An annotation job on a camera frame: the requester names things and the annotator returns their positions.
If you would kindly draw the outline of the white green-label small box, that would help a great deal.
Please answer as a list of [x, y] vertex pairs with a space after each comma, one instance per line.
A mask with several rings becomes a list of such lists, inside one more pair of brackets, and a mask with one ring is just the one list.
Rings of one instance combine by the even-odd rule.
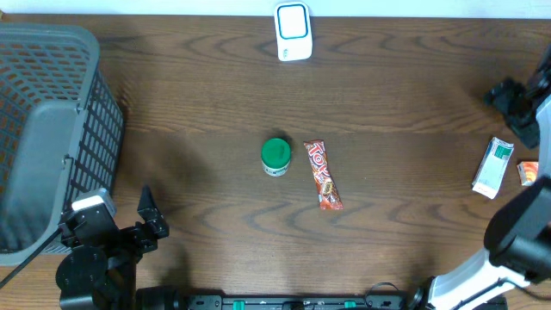
[[489, 199], [494, 199], [500, 189], [513, 151], [513, 144], [493, 137], [475, 174], [472, 190]]

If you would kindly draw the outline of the orange snack packet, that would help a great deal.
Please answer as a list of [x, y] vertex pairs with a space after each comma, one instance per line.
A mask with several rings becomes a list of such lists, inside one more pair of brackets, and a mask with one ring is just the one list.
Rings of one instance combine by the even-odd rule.
[[522, 186], [532, 185], [538, 175], [539, 164], [536, 161], [523, 161], [517, 165], [517, 171]]

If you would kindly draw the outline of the red Top snack bar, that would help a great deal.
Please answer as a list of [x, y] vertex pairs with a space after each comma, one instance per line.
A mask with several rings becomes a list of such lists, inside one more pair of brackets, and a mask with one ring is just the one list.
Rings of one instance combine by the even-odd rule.
[[321, 139], [305, 141], [313, 179], [316, 184], [319, 206], [322, 210], [341, 210], [344, 206], [328, 166], [325, 142]]

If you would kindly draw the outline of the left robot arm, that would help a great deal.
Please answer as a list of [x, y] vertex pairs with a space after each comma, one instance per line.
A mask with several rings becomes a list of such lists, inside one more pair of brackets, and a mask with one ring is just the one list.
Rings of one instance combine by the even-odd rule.
[[63, 309], [153, 309], [164, 302], [161, 289], [136, 288], [137, 264], [170, 235], [148, 186], [141, 191], [137, 212], [143, 220], [120, 229], [104, 188], [71, 204], [59, 223], [62, 244], [71, 248], [55, 277]]

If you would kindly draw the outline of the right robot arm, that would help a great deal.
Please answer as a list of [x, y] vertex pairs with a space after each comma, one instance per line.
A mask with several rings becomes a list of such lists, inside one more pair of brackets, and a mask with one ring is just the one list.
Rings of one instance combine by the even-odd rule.
[[527, 189], [490, 220], [483, 247], [447, 274], [418, 289], [411, 309], [504, 309], [503, 294], [550, 277], [550, 54], [544, 53], [528, 83], [511, 78], [484, 96], [540, 165]]

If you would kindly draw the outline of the green-lid seasoning jar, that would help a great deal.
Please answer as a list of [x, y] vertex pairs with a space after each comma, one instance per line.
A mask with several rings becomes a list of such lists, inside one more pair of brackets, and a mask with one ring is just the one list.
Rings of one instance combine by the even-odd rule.
[[290, 166], [291, 148], [280, 138], [268, 139], [261, 150], [263, 170], [271, 177], [283, 176]]

